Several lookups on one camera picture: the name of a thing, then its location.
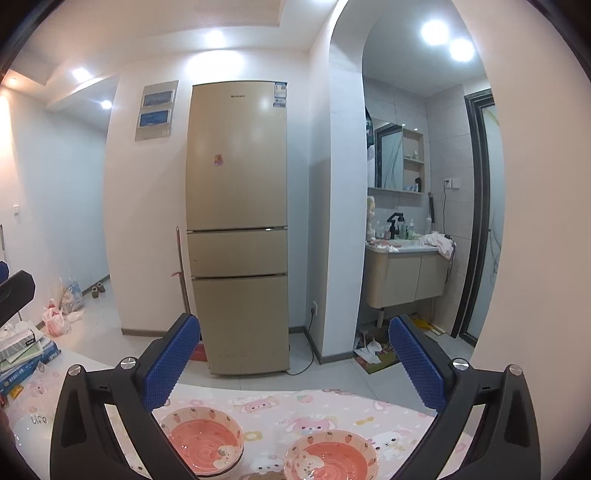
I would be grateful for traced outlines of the pink strawberry bowl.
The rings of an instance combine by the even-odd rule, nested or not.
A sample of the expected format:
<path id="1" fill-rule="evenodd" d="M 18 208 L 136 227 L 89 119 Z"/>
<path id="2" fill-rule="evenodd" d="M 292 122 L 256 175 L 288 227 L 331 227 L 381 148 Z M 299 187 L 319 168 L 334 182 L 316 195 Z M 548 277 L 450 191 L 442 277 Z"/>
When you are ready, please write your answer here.
<path id="1" fill-rule="evenodd" d="M 219 477 L 242 460 L 242 428 L 225 412 L 211 407 L 186 407 L 169 413 L 159 424 L 180 458 L 198 477 Z"/>
<path id="2" fill-rule="evenodd" d="M 322 431 L 301 437 L 287 450 L 287 480 L 375 480 L 379 458 L 373 445 L 355 433 Z"/>

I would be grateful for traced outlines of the white life plate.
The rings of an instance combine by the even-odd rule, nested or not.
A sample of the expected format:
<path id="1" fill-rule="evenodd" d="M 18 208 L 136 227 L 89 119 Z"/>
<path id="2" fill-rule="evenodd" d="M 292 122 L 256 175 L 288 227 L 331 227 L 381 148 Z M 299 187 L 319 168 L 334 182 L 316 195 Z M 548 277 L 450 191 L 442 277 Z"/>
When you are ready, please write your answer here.
<path id="1" fill-rule="evenodd" d="M 19 453 L 42 480 L 50 479 L 50 447 L 53 424 L 53 414 L 37 412 L 25 415 L 12 427 Z"/>

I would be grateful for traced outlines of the white bowl black rim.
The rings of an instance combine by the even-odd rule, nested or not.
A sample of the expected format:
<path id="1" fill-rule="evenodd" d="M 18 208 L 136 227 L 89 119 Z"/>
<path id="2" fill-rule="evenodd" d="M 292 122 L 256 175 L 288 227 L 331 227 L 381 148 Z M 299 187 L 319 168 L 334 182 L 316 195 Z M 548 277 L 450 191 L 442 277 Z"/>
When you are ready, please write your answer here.
<path id="1" fill-rule="evenodd" d="M 286 480 L 283 471 L 260 471 L 242 475 L 239 480 Z"/>

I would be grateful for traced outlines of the bathroom floor mat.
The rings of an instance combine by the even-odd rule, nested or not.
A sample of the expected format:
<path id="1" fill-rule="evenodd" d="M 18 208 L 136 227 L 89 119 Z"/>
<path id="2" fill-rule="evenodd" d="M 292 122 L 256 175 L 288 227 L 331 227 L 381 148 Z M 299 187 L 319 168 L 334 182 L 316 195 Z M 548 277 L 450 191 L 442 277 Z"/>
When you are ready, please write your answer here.
<path id="1" fill-rule="evenodd" d="M 398 355 L 390 345 L 370 356 L 365 350 L 358 349 L 353 352 L 353 358 L 370 375 L 400 363 Z"/>

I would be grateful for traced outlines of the red broom with dustpan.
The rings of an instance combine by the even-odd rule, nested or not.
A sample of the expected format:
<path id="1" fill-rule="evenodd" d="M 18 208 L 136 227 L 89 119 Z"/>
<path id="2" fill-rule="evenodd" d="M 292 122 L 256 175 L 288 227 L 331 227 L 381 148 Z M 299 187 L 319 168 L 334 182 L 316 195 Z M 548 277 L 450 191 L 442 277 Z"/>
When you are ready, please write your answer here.
<path id="1" fill-rule="evenodd" d="M 179 286 L 181 291 L 181 298 L 183 302 L 183 310 L 186 314 L 191 313 L 190 303 L 188 298 L 188 290 L 186 286 L 186 279 L 185 279 L 185 272 L 184 272 L 184 264 L 182 258 L 182 247 L 181 247 L 181 235 L 180 235 L 180 228 L 178 226 L 175 227 L 175 241 L 176 241 L 176 249 L 177 249 L 177 258 L 178 258 L 178 269 L 176 272 L 172 274 L 173 277 L 177 277 L 179 280 Z M 207 362 L 204 342 L 199 340 L 197 347 L 195 347 L 193 353 L 190 357 L 193 361 L 198 361 L 202 363 Z"/>

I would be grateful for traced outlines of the stack of books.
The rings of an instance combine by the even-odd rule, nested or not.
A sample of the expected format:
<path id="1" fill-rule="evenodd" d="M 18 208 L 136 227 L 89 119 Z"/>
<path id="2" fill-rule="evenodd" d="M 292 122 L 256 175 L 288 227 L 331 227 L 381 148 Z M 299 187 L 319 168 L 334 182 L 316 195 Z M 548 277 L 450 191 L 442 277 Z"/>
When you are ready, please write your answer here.
<path id="1" fill-rule="evenodd" d="M 1 360 L 1 394 L 7 396 L 17 385 L 22 384 L 36 370 L 39 363 L 47 365 L 61 353 L 54 340 L 30 322 L 19 325 L 29 339 L 12 355 Z"/>

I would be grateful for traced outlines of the beige bathroom vanity cabinet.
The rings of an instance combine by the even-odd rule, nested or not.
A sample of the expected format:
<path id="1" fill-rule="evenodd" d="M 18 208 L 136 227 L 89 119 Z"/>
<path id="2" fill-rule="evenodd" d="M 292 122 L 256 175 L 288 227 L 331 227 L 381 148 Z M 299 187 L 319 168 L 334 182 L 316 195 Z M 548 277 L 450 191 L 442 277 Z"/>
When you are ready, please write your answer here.
<path id="1" fill-rule="evenodd" d="M 444 293 L 450 261 L 436 247 L 366 246 L 362 299 L 385 309 Z"/>

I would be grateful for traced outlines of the pink cartoon tablecloth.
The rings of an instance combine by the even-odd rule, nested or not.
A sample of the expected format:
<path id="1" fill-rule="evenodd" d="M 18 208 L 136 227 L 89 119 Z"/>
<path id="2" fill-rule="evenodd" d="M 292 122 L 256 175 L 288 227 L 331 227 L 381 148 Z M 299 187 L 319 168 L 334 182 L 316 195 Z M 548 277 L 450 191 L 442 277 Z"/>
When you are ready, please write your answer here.
<path id="1" fill-rule="evenodd" d="M 37 368 L 8 394 L 6 415 L 12 430 L 25 415 L 55 415 L 62 370 Z M 368 440 L 379 458 L 378 478 L 389 479 L 408 459 L 434 421 L 418 411 L 335 389 L 298 392 L 246 392 L 178 385 L 164 406 L 153 411 L 159 423 L 186 407 L 211 407 L 227 413 L 242 428 L 242 460 L 228 479 L 260 471 L 283 471 L 287 450 L 305 435 L 331 430 Z"/>

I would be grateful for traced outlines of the black framed glass door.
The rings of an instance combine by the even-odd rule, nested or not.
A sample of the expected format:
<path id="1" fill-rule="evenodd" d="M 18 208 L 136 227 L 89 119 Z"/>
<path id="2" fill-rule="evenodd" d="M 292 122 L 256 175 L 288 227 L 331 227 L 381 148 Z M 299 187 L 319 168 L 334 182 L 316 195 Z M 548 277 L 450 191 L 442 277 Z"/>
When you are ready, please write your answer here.
<path id="1" fill-rule="evenodd" d="M 473 222 L 468 267 L 452 330 L 476 346 L 491 305 L 502 251 L 505 161 L 491 89 L 465 96 L 474 169 Z"/>

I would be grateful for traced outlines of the white cloth on sink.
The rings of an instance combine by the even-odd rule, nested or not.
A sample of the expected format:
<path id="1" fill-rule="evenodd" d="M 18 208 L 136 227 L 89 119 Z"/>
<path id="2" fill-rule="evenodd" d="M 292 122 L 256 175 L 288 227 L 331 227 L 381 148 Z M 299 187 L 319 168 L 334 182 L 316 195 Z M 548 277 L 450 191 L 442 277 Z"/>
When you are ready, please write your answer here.
<path id="1" fill-rule="evenodd" d="M 436 248 L 446 260 L 451 260 L 456 250 L 456 242 L 450 236 L 439 232 L 424 235 L 420 240 L 420 244 Z"/>

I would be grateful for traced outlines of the black faucet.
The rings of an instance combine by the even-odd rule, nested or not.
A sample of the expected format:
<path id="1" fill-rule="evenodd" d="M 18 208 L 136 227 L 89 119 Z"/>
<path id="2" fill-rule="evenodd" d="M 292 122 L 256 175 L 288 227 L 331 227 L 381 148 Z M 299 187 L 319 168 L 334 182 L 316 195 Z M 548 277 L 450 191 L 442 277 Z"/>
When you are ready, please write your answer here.
<path id="1" fill-rule="evenodd" d="M 403 238 L 405 217 L 401 212 L 394 212 L 388 219 L 387 222 L 390 224 L 389 232 L 391 239 Z"/>

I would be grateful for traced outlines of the bathroom mirror cabinet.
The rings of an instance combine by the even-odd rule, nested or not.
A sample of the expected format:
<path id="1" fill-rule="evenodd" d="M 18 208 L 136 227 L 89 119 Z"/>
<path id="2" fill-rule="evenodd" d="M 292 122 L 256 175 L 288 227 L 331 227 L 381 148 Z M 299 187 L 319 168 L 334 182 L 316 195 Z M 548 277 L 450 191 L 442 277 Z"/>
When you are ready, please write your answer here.
<path id="1" fill-rule="evenodd" d="M 378 189 L 393 192 L 425 192 L 424 135 L 418 129 L 388 123 L 374 131 L 375 179 Z"/>

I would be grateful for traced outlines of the beige three-door refrigerator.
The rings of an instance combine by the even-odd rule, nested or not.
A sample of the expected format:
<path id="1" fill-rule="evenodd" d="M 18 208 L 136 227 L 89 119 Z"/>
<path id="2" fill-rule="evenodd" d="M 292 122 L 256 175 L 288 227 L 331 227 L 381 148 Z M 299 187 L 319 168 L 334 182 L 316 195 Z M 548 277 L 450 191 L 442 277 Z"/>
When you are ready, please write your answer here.
<path id="1" fill-rule="evenodd" d="M 186 244 L 209 370 L 286 371 L 287 83 L 194 86 L 186 153 Z"/>

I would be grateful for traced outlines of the grey wall electrical panel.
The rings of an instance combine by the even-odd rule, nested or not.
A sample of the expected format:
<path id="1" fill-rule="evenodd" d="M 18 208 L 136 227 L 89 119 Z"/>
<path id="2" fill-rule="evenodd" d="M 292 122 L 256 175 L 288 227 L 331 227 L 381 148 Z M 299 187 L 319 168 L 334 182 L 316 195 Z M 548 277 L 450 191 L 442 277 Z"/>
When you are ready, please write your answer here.
<path id="1" fill-rule="evenodd" d="M 171 135 L 177 90 L 177 80 L 145 86 L 136 123 L 136 141 L 165 138 Z"/>

